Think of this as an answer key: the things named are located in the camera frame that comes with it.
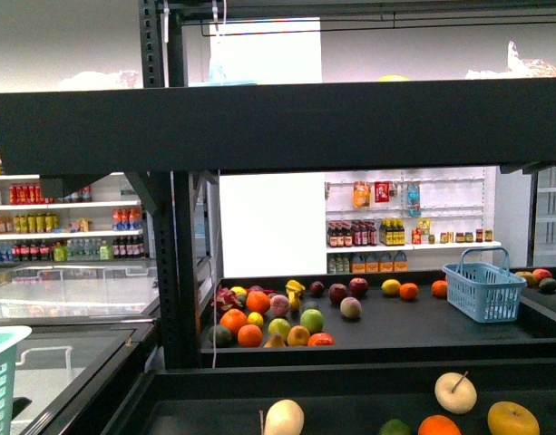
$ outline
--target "plastic basket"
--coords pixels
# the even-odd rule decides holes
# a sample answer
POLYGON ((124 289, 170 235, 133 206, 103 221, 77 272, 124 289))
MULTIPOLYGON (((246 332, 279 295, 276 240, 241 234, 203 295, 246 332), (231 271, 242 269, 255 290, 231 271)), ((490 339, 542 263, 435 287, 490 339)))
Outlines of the plastic basket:
POLYGON ((32 332, 28 326, 0 327, 0 434, 12 423, 15 378, 15 347, 32 332))
POLYGON ((472 248, 461 254, 459 263, 444 265, 447 300, 475 322, 512 322, 517 319, 522 288, 526 281, 510 272, 510 257, 502 247, 472 248), (467 254, 503 251, 499 267, 486 263, 465 263, 467 254))

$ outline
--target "pear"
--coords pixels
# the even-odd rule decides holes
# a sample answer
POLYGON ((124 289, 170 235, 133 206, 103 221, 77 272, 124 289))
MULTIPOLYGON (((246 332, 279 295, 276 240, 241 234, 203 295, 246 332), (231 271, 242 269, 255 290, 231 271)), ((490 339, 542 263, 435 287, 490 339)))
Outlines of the pear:
POLYGON ((304 427, 304 412, 290 399, 277 401, 269 408, 264 435, 300 435, 304 427))
POLYGON ((263 347, 286 347, 286 342, 279 333, 273 333, 263 347))

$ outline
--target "dragon fruit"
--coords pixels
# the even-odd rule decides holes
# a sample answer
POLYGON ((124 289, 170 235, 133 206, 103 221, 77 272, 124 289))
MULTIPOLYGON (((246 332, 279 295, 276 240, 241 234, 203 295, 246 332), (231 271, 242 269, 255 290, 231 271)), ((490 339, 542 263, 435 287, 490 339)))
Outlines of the dragon fruit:
POLYGON ((238 296, 228 288, 220 288, 215 295, 215 300, 211 303, 217 307, 218 313, 225 313, 231 308, 243 308, 242 303, 239 301, 238 296))

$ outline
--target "lemon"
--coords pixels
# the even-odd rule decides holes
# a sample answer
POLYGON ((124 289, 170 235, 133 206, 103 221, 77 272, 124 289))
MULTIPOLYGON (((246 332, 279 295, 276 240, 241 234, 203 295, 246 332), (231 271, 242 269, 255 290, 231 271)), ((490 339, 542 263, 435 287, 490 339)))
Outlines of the lemon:
POLYGON ((389 296, 398 295, 398 291, 400 287, 401 287, 401 283, 399 283, 395 279, 387 279, 386 281, 384 281, 382 285, 383 292, 385 292, 385 295, 389 295, 389 296))
POLYGON ((236 295, 246 295, 246 294, 248 293, 248 291, 247 291, 245 288, 243 288, 243 287, 238 287, 238 286, 236 286, 236 287, 231 287, 231 291, 232 291, 233 293, 235 293, 236 295))
POLYGON ((248 324, 254 324, 259 329, 263 328, 263 316, 260 313, 251 313, 248 315, 248 324))

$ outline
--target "basket handle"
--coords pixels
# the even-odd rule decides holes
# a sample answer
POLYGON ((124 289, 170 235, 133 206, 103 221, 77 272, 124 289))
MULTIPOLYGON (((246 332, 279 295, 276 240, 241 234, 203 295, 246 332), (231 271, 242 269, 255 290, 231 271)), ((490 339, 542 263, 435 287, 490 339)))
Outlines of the basket handle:
POLYGON ((465 256, 472 252, 485 252, 485 251, 503 251, 503 260, 502 263, 499 265, 499 273, 505 272, 506 275, 510 274, 510 253, 507 252, 507 249, 501 246, 495 247, 471 247, 469 249, 465 249, 464 252, 461 254, 461 259, 459 260, 459 265, 457 265, 457 274, 460 274, 463 270, 463 261, 465 256))

